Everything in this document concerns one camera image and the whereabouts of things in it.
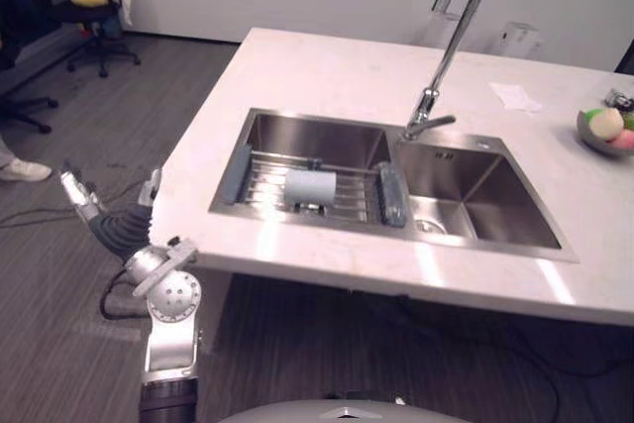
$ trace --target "stainless steel sink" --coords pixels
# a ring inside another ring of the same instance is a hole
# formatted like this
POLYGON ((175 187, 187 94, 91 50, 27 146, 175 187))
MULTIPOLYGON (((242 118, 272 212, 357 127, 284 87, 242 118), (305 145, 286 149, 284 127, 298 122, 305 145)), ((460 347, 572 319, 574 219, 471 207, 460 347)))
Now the stainless steel sink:
POLYGON ((210 212, 409 241, 575 261, 537 192, 497 138, 252 109, 210 212), (385 224, 377 166, 392 162, 407 221, 385 224), (337 172, 332 206, 283 200, 293 168, 337 172))
POLYGON ((500 139, 434 132, 422 142, 398 142, 394 149, 417 239, 545 259, 574 258, 500 139))

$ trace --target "white sneaker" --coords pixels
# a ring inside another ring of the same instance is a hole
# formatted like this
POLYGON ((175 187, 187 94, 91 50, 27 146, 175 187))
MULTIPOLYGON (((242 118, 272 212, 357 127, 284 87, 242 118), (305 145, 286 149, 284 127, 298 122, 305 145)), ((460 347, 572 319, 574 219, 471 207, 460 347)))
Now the white sneaker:
POLYGON ((40 163, 25 162, 13 159, 0 168, 0 180, 24 180, 26 182, 39 182, 51 175, 51 168, 40 163))

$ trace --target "black cable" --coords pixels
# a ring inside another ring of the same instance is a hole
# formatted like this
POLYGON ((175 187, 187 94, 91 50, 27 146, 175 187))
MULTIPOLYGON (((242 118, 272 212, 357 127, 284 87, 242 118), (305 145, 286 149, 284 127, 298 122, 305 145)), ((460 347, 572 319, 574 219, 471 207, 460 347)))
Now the black cable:
MULTIPOLYGON (((534 359, 528 354, 524 354, 523 352, 511 346, 507 346, 506 344, 499 344, 496 342, 485 341, 485 340, 477 339, 473 337, 462 336, 452 331, 449 331, 447 329, 444 329, 442 327, 428 326, 428 325, 423 326, 421 324, 418 324, 418 322, 416 322, 417 318, 415 314, 411 311, 411 309, 408 308, 407 304, 403 302, 403 298, 400 296, 397 297, 396 302, 398 303, 399 307, 404 311, 403 314, 407 316, 407 320, 403 320, 403 319, 396 319, 396 320, 389 319, 389 320, 396 322, 398 325, 405 326, 410 331, 414 331, 416 334, 420 334, 426 339, 430 339, 430 338, 444 339, 444 340, 448 340, 457 344, 472 344, 472 345, 483 346, 483 347, 491 347, 493 349, 501 350, 509 354, 512 354, 513 356, 518 357, 522 361, 529 363, 533 367, 533 369, 535 369, 538 372, 538 374, 541 375, 542 378, 548 383, 548 386, 550 387, 551 392, 553 393, 553 400, 554 400, 553 414, 551 415, 549 419, 549 423, 557 422, 557 420, 559 419, 560 411, 561 411, 562 397, 553 379, 542 368, 542 366, 540 366, 539 362, 536 359, 534 359)), ((370 305, 370 308, 376 311, 375 306, 370 305)))
POLYGON ((57 217, 57 218, 43 218, 41 220, 32 220, 30 222, 19 222, 13 223, 11 225, 0 225, 0 230, 7 228, 20 228, 20 227, 29 227, 31 225, 40 225, 42 223, 50 223, 50 222, 60 222, 62 220, 75 220, 76 217, 74 215, 69 215, 67 217, 57 217))
POLYGON ((107 319, 109 321, 122 321, 124 319, 146 319, 146 318, 150 317, 148 314, 141 314, 141 313, 136 313, 136 312, 135 313, 130 313, 130 314, 113 314, 113 313, 109 312, 106 309, 106 300, 108 298, 108 295, 114 289, 114 287, 116 285, 118 285, 118 284, 129 284, 127 282, 117 282, 117 280, 123 274, 125 274, 126 271, 127 270, 125 268, 117 271, 117 273, 114 276, 112 276, 112 278, 108 282, 108 285, 103 290, 103 293, 101 294, 101 297, 99 298, 99 312, 101 313, 101 315, 103 316, 104 319, 107 319))
MULTIPOLYGON (((104 204, 108 204, 108 203, 112 203, 113 201, 123 197, 124 195, 126 195, 128 192, 130 192, 130 190, 132 190, 133 188, 137 187, 138 185, 142 184, 143 182, 145 182, 145 179, 142 180, 137 180, 135 182, 132 182, 130 185, 128 185, 126 188, 124 188, 121 192, 117 193, 116 195, 109 197, 105 200, 103 200, 104 204)), ((75 217, 75 213, 74 213, 74 209, 72 207, 63 207, 63 208, 34 208, 31 210, 24 210, 22 212, 16 212, 13 213, 11 215, 7 215, 6 217, 3 217, 0 219, 0 230, 1 229, 8 229, 8 228, 19 228, 19 227, 26 227, 26 226, 30 226, 30 225, 39 225, 39 224, 43 224, 43 223, 49 223, 49 222, 56 222, 56 221, 61 221, 61 220, 68 220, 71 218, 75 217), (48 218, 48 219, 41 219, 41 220, 32 220, 32 221, 28 221, 28 222, 18 222, 18 223, 13 223, 10 225, 3 225, 5 222, 11 221, 14 218, 18 218, 18 217, 22 217, 25 215, 32 215, 32 214, 38 214, 38 213, 58 213, 58 214, 68 214, 67 217, 60 217, 60 218, 48 218)))
POLYGON ((512 326, 512 329, 517 335, 517 337, 519 337, 520 341, 522 341, 522 344, 524 345, 524 347, 533 355, 533 357, 535 357, 535 359, 537 359, 543 366, 556 370, 559 373, 562 373, 564 375, 574 376, 578 378, 598 378, 600 376, 608 375, 609 373, 612 373, 613 371, 627 365, 634 368, 633 359, 614 359, 614 360, 608 361, 607 364, 602 369, 599 369, 599 370, 564 369, 562 367, 559 367, 556 364, 553 364, 544 356, 542 356, 539 352, 537 352, 537 350, 531 344, 528 337, 526 337, 526 334, 524 334, 520 329, 518 329, 516 326, 512 326))

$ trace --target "paper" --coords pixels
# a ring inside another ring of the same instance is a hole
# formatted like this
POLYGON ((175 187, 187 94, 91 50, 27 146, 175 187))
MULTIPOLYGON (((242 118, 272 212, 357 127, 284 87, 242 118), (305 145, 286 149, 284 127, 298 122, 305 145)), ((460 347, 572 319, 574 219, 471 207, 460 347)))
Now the paper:
POLYGON ((519 84, 489 83, 489 86, 504 103, 504 109, 528 112, 542 109, 542 105, 529 98, 526 90, 519 84))

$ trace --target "chair base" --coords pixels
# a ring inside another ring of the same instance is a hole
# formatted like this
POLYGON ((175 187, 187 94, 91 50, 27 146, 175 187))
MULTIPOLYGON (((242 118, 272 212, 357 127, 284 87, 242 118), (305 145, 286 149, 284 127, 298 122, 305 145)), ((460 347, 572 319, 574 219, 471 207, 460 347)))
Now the chair base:
POLYGON ((108 59, 112 57, 128 57, 132 60, 133 64, 141 64, 141 59, 135 53, 130 52, 128 46, 122 41, 108 41, 106 44, 100 36, 94 36, 88 41, 82 52, 79 52, 68 61, 66 70, 75 71, 75 64, 79 61, 86 59, 97 60, 99 62, 99 76, 107 78, 108 69, 106 68, 106 63, 108 59))
POLYGON ((16 121, 21 121, 23 123, 31 124, 32 126, 37 127, 38 131, 40 131, 41 134, 48 134, 53 130, 51 126, 41 123, 40 121, 33 119, 28 114, 19 111, 24 107, 36 106, 45 103, 50 108, 56 108, 57 106, 59 106, 59 103, 57 103, 57 101, 55 101, 54 99, 50 99, 47 96, 43 98, 25 99, 20 101, 0 98, 0 118, 13 119, 16 121))

